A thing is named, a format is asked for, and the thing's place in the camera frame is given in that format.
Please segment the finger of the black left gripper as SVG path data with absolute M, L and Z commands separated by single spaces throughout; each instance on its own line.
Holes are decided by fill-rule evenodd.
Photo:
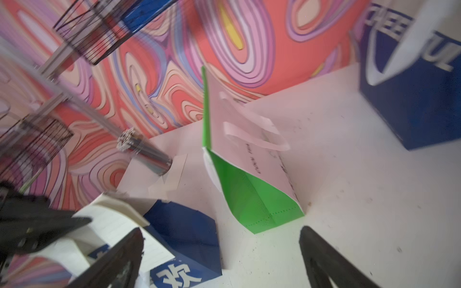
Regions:
M 1 254 L 37 253 L 91 222 L 90 217 L 73 216 L 1 220 Z

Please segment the blue white paper bag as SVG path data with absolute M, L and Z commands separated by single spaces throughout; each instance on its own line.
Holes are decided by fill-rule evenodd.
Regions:
M 119 211 L 125 208 L 125 214 L 129 209 L 135 210 L 127 202 L 105 194 L 91 204 Z M 220 247 L 212 218 L 197 210 L 162 201 L 157 201 L 140 216 L 140 224 L 145 225 L 174 258 L 149 272 L 139 271 L 135 288 L 191 288 L 221 276 Z M 73 276 L 70 284 L 110 249 L 107 244 L 95 248 L 67 234 L 39 251 L 38 256 L 60 263 Z

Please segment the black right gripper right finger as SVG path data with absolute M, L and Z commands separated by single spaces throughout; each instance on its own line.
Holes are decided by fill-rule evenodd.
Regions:
M 301 229 L 299 244 L 312 288 L 379 288 L 311 227 Z

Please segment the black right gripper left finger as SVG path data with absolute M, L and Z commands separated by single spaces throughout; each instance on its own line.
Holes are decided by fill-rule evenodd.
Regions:
M 133 229 L 68 288 L 134 288 L 143 257 L 144 237 Z

